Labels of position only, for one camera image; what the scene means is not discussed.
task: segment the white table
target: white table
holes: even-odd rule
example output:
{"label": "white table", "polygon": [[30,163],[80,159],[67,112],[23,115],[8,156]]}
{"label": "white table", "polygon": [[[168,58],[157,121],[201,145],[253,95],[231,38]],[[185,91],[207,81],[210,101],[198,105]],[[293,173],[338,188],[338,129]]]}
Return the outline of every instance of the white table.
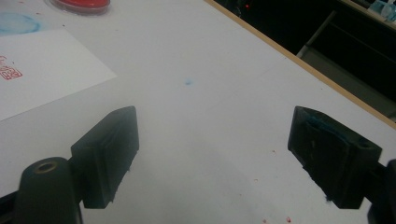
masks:
{"label": "white table", "polygon": [[96,18],[41,0],[0,8],[41,30],[66,29],[118,76],[0,122],[0,195],[18,189],[28,165],[68,159],[107,113],[134,105],[140,150],[131,172],[106,210],[83,209],[85,223],[366,223],[368,202],[361,210],[326,203],[288,151],[293,108],[367,137],[383,148],[383,164],[396,158],[395,129],[207,2],[114,0]]}

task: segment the clamp jaw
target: clamp jaw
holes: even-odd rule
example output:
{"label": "clamp jaw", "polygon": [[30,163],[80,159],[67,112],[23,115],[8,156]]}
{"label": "clamp jaw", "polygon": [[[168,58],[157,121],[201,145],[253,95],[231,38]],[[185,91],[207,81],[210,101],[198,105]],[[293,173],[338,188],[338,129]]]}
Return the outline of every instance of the clamp jaw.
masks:
{"label": "clamp jaw", "polygon": [[0,199],[0,224],[79,224],[79,203],[106,208],[139,149],[133,106],[108,114],[72,147],[72,158],[27,167],[18,191]]}

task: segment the white paper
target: white paper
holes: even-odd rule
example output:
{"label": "white paper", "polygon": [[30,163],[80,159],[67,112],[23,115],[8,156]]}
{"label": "white paper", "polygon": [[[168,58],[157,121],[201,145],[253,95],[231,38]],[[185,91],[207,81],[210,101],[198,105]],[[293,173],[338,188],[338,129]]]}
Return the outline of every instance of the white paper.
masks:
{"label": "white paper", "polygon": [[66,30],[0,37],[0,120],[116,75]]}

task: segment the red stamp print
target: red stamp print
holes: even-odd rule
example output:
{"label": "red stamp print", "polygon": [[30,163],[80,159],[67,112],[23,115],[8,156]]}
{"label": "red stamp print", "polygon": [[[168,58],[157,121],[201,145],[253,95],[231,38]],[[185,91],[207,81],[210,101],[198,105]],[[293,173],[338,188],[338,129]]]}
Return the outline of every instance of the red stamp print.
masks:
{"label": "red stamp print", "polygon": [[13,68],[9,65],[6,65],[5,60],[7,58],[4,56],[0,56],[0,75],[5,80],[10,80],[15,77],[21,77],[22,73],[18,71],[16,68]]}

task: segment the blue ink smudge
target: blue ink smudge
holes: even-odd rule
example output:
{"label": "blue ink smudge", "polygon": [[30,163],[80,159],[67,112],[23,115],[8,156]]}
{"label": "blue ink smudge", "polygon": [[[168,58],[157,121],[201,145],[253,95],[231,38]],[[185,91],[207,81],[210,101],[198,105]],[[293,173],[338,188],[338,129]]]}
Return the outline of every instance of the blue ink smudge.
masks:
{"label": "blue ink smudge", "polygon": [[186,81],[184,81],[184,84],[186,84],[186,86],[190,86],[192,85],[192,80],[190,78],[187,78]]}
{"label": "blue ink smudge", "polygon": [[21,35],[37,32],[40,23],[18,13],[0,13],[0,35]]}

